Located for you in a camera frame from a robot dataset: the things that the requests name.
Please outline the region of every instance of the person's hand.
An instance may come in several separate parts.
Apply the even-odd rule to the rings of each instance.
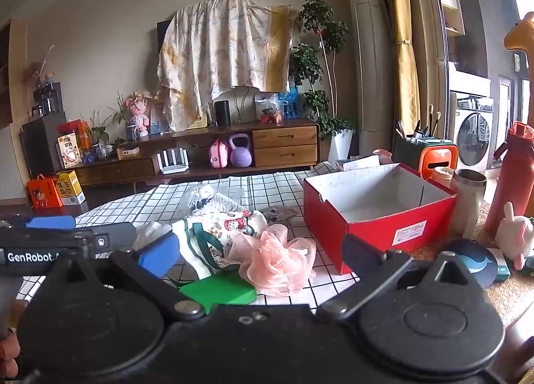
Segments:
[[[19,372],[19,367],[15,358],[20,353],[17,336],[9,332],[7,338],[0,342],[0,375],[7,378],[15,378]]]

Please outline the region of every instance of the white flower pot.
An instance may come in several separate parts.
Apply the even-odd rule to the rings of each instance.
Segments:
[[[346,160],[349,157],[350,143],[352,141],[353,130],[342,130],[332,137],[328,162],[335,167],[337,160]]]

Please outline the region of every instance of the white label sticker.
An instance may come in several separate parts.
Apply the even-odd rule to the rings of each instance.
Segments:
[[[427,221],[421,221],[417,224],[412,224],[408,227],[403,227],[402,229],[399,229],[397,232],[395,232],[395,237],[393,238],[392,245],[398,245],[402,244],[403,242],[409,241],[410,239],[417,238],[418,236],[423,235],[423,232],[425,231],[425,226],[427,225]]]

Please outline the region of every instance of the wooden drawer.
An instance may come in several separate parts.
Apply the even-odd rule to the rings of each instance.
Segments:
[[[313,165],[317,162],[317,145],[255,149],[256,167]]]
[[[253,131],[252,139],[254,149],[316,145],[317,128],[315,126],[302,126],[299,128],[276,128]]]
[[[84,185],[124,184],[136,180],[149,180],[156,174],[150,158],[124,160],[78,168],[78,181]]]

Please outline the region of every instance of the whale logo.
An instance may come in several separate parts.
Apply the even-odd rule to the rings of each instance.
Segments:
[[[488,256],[486,256],[486,259],[484,259],[483,262],[477,262],[476,260],[473,260],[469,256],[465,255],[458,255],[462,263],[467,267],[469,272],[471,274],[475,274],[477,272],[481,272],[486,266],[491,263],[491,260],[488,259]]]

